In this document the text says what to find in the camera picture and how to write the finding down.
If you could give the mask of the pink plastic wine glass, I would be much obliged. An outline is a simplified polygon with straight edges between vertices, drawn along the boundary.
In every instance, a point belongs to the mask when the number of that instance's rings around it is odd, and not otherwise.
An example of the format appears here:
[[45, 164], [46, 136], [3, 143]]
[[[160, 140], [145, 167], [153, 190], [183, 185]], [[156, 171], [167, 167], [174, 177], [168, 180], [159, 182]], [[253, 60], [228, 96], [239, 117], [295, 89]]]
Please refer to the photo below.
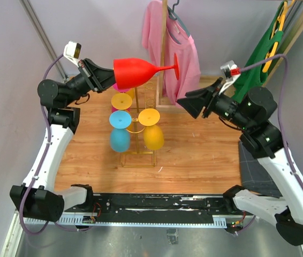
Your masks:
[[118, 85], [116, 83], [113, 85], [113, 88], [116, 91], [120, 92], [120, 93], [126, 93], [126, 92], [128, 92], [130, 90], [129, 88], [128, 89], [120, 89], [120, 88], [118, 88]]

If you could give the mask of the red plastic wine glass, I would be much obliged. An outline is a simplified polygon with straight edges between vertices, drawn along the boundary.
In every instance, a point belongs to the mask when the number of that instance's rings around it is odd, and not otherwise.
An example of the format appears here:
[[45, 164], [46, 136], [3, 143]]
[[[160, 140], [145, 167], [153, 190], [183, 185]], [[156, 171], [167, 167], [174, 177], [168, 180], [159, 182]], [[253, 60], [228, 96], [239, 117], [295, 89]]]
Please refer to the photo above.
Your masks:
[[116, 84], [120, 89], [136, 88], [150, 80], [157, 72], [174, 69], [179, 80], [179, 64], [177, 54], [173, 55], [172, 66], [155, 66], [139, 58], [123, 58], [113, 60], [113, 71]]

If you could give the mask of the yellow wine glass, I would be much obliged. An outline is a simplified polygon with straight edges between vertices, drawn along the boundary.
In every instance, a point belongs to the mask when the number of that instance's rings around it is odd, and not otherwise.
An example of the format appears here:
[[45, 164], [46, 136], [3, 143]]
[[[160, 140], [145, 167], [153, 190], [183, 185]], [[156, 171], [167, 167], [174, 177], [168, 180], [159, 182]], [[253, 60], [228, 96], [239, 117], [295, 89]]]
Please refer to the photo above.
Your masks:
[[145, 128], [143, 130], [143, 140], [149, 150], [159, 150], [164, 145], [164, 135], [158, 126], [160, 113], [153, 108], [147, 108], [138, 115], [138, 120]]
[[131, 125], [130, 107], [132, 102], [132, 98], [126, 93], [117, 93], [112, 97], [112, 113], [109, 117], [109, 122], [113, 128], [126, 129]]

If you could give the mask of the blue plastic wine glass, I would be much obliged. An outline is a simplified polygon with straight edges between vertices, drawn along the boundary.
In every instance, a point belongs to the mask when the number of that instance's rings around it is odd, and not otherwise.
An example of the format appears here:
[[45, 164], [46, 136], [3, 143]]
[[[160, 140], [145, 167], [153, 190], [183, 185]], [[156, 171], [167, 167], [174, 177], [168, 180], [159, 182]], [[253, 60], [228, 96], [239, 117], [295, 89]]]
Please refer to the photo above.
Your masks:
[[124, 110], [118, 110], [110, 115], [109, 122], [113, 127], [110, 134], [111, 149], [118, 153], [126, 152], [130, 147], [130, 133], [127, 128], [132, 122], [131, 115]]

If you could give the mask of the yellow wine glass front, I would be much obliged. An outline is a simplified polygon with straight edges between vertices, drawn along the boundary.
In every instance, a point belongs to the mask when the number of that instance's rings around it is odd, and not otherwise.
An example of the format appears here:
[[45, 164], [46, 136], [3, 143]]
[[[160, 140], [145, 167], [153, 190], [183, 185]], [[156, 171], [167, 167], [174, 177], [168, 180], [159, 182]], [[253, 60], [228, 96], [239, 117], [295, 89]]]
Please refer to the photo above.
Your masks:
[[160, 113], [153, 108], [147, 108], [138, 115], [138, 120], [145, 128], [143, 130], [143, 140], [149, 150], [159, 150], [164, 145], [164, 135], [158, 126]]

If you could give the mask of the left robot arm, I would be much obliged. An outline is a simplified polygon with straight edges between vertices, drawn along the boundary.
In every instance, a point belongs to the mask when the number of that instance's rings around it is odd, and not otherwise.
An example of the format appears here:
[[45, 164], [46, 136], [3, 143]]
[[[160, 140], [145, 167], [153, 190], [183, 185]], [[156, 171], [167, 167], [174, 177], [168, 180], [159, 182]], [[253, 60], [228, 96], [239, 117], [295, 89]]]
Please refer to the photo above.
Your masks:
[[89, 185], [54, 190], [61, 159], [80, 121], [80, 108], [70, 104], [90, 91], [102, 93], [116, 82], [112, 69], [102, 68], [88, 58], [78, 61], [78, 70], [79, 74], [66, 83], [44, 78], [37, 87], [46, 133], [27, 177], [10, 189], [10, 198], [22, 217], [57, 222], [65, 210], [74, 206], [84, 212], [94, 208]]

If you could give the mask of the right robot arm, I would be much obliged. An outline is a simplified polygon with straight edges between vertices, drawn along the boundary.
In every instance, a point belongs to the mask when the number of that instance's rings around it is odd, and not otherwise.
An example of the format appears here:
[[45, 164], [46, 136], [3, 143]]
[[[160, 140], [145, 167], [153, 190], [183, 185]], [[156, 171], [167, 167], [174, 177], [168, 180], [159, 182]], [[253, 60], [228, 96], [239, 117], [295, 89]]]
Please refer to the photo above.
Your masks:
[[177, 102], [193, 118], [215, 113], [235, 125], [242, 132], [241, 143], [263, 166], [285, 200], [277, 205], [236, 185], [223, 194], [223, 209], [228, 214], [239, 210], [253, 214], [273, 225], [289, 244], [303, 245], [303, 177], [286, 155], [280, 130], [268, 120], [277, 108], [272, 93], [254, 87], [238, 103], [219, 93], [222, 87], [222, 78], [218, 78], [206, 88], [187, 92]]

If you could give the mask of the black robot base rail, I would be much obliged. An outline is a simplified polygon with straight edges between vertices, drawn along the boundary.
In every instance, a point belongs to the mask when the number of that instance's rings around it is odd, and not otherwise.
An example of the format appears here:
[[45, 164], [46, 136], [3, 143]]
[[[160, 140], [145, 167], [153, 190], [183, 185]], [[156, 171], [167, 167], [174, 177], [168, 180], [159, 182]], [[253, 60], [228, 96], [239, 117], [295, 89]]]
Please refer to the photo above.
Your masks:
[[93, 206], [66, 210], [58, 223], [76, 226], [226, 228], [249, 213], [228, 211], [222, 195], [95, 193]]

